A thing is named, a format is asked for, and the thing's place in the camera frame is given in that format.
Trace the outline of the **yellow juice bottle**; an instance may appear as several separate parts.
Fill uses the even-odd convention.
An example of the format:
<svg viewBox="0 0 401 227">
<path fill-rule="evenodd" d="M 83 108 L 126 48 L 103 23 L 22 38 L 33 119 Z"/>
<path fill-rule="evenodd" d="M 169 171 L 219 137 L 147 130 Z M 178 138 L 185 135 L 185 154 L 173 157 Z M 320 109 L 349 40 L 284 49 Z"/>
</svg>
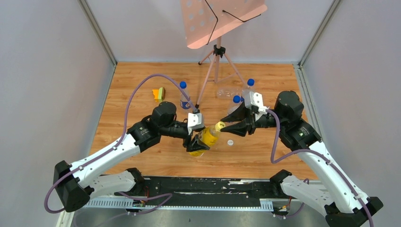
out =
<svg viewBox="0 0 401 227">
<path fill-rule="evenodd" d="M 215 125 L 209 126 L 198 133 L 199 138 L 202 142 L 207 144 L 210 148 L 213 147 L 219 139 L 221 131 L 215 129 Z M 195 152 L 188 152 L 191 156 L 200 157 L 207 150 L 200 150 Z"/>
</svg>

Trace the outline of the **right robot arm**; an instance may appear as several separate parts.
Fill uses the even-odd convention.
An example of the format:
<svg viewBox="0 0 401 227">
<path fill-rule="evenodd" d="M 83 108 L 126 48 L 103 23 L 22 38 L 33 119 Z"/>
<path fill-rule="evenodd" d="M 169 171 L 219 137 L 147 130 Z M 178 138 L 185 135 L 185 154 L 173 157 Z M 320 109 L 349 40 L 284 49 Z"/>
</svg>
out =
<svg viewBox="0 0 401 227">
<path fill-rule="evenodd" d="M 238 136 L 251 135 L 258 128 L 276 128 L 270 161 L 276 164 L 277 143 L 281 141 L 290 153 L 297 155 L 319 178 L 325 191 L 299 180 L 292 173 L 281 170 L 270 181 L 275 197 L 294 197 L 325 217 L 331 227 L 359 227 L 368 222 L 373 226 L 373 215 L 383 203 L 363 192 L 345 174 L 327 150 L 319 133 L 303 117 L 304 105 L 294 91 L 279 93 L 272 109 L 263 104 L 262 95 L 253 91 L 243 93 L 243 102 L 222 118 L 230 125 L 223 132 Z"/>
</svg>

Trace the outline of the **yellow bottle cap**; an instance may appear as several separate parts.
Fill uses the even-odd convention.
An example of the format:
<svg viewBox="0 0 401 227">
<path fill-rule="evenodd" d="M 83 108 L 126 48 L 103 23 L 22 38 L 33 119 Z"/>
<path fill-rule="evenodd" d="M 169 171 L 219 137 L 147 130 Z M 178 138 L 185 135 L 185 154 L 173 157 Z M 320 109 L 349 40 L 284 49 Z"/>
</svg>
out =
<svg viewBox="0 0 401 227">
<path fill-rule="evenodd" d="M 224 122 L 218 122 L 218 123 L 216 123 L 215 124 L 215 129 L 217 130 L 217 131 L 221 131 L 223 128 L 225 128 L 225 123 Z"/>
</svg>

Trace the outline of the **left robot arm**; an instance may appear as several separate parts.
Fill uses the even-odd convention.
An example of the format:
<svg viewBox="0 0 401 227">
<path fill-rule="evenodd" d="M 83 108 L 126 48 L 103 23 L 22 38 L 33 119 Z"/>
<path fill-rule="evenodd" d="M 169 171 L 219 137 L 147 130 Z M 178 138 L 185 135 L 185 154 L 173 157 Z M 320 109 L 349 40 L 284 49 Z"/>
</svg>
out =
<svg viewBox="0 0 401 227">
<path fill-rule="evenodd" d="M 71 164 L 64 160 L 57 163 L 51 189 L 57 192 L 65 212 L 77 211 L 91 199 L 115 192 L 140 195 L 145 183 L 138 169 L 129 168 L 115 175 L 105 175 L 105 171 L 158 144 L 162 136 L 182 139 L 188 153 L 208 150 L 209 146 L 193 134 L 201 129 L 204 129 L 202 113 L 189 113 L 180 122 L 176 120 L 176 106 L 164 101 L 151 115 L 125 128 L 121 137 L 98 152 Z"/>
</svg>

